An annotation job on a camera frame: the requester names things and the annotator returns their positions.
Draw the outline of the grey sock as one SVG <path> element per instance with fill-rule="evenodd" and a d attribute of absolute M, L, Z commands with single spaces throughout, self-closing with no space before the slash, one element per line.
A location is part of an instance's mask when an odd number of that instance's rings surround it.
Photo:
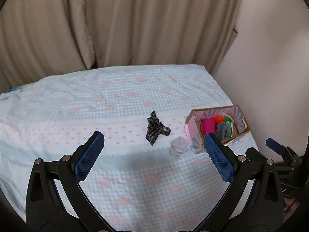
<path fill-rule="evenodd" d="M 230 128 L 227 123 L 220 123 L 216 127 L 216 137 L 222 141 L 230 138 L 229 136 Z"/>

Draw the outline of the blue checked bed sheet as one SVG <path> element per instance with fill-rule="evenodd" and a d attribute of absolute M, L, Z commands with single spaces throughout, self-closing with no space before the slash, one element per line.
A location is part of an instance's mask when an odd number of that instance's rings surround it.
<path fill-rule="evenodd" d="M 189 231 L 213 209 L 225 183 L 208 154 L 179 159 L 170 143 L 185 137 L 197 108 L 230 106 L 196 64 L 101 68 L 50 76 L 1 94 L 1 189 L 21 220 L 37 158 L 57 161 L 95 131 L 104 149 L 81 188 L 116 230 Z M 151 112 L 171 129 L 146 139 Z"/>

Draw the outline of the beige curtain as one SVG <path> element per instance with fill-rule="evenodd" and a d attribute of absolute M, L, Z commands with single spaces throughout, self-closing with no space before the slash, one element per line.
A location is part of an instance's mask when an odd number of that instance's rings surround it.
<path fill-rule="evenodd" d="M 115 66 L 217 70 L 241 0 L 1 0 L 1 91 Z"/>

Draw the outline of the cardboard box with pink pattern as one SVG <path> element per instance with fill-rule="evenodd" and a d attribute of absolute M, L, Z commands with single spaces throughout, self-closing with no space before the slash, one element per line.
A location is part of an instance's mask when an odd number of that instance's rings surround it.
<path fill-rule="evenodd" d="M 185 121 L 185 134 L 195 154 L 205 152 L 204 138 L 213 133 L 222 144 L 238 141 L 251 127 L 238 105 L 193 109 Z"/>

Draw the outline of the magenta soft pouch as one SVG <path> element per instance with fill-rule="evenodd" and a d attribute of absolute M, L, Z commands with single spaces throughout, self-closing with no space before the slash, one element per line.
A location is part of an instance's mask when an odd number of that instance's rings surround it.
<path fill-rule="evenodd" d="M 209 133 L 216 134 L 216 123 L 214 119 L 205 118 L 201 121 L 201 134 L 205 137 Z"/>

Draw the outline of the orange pompom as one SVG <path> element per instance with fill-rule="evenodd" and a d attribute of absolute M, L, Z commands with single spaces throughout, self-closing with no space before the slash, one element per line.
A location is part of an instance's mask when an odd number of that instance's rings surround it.
<path fill-rule="evenodd" d="M 216 115 L 214 117 L 214 122 L 215 124 L 220 124 L 220 123 L 224 123 L 225 122 L 225 118 L 222 115 Z"/>

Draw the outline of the light grey crumpled cloth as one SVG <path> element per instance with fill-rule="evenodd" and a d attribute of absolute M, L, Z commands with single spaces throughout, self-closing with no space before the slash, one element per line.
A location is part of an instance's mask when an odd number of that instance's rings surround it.
<path fill-rule="evenodd" d="M 178 138 L 175 138 L 170 143 L 169 152 L 172 157 L 175 159 L 179 159 L 182 154 L 189 151 L 189 143 L 188 140 L 184 137 L 179 136 Z"/>

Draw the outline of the black patterned cloth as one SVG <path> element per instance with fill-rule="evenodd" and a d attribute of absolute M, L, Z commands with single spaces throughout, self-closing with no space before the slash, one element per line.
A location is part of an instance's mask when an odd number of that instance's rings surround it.
<path fill-rule="evenodd" d="M 157 141 L 159 135 L 169 136 L 171 129 L 166 127 L 160 120 L 157 118 L 156 112 L 152 111 L 150 116 L 147 118 L 148 126 L 146 139 L 149 141 L 150 145 L 154 145 Z"/>

